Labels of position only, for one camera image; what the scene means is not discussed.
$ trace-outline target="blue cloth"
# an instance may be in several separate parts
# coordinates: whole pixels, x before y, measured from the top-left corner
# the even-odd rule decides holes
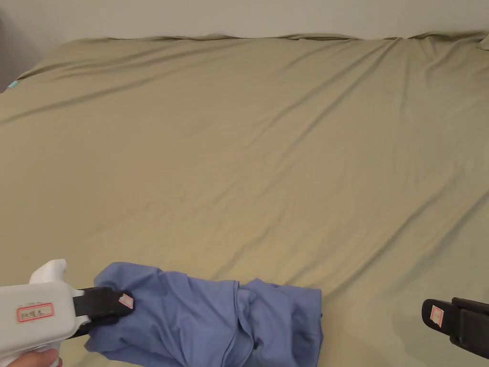
[[[88,351],[145,367],[315,367],[321,291],[256,279],[212,282],[113,263],[96,286],[127,290],[134,312],[90,332]]]

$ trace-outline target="human hand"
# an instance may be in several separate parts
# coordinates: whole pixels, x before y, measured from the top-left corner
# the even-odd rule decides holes
[[[17,358],[9,367],[50,367],[58,358],[58,351],[48,349],[45,352],[28,352]],[[63,360],[60,358],[58,367],[63,366]]]

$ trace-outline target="mattress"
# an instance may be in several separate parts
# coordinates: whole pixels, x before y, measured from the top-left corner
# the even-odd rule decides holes
[[[425,298],[489,302],[484,34],[79,40],[0,95],[0,278],[65,258],[320,288],[320,367],[484,366]],[[115,366],[63,343],[65,366]]]

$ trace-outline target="sticker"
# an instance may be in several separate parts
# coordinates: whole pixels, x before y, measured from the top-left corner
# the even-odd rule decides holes
[[[430,319],[439,327],[442,327],[442,322],[443,322],[443,314],[445,312],[436,306],[433,306],[431,308],[431,316]]]
[[[34,321],[53,316],[54,307],[52,303],[35,304],[34,306],[20,307],[17,309],[18,322]]]
[[[130,308],[131,310],[134,308],[134,299],[129,297],[127,294],[123,294],[121,298],[119,298],[119,302],[124,306]]]

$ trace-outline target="wall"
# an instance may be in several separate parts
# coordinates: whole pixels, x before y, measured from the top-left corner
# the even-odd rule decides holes
[[[0,0],[0,88],[83,37],[339,33],[409,37],[489,28],[487,0]]]

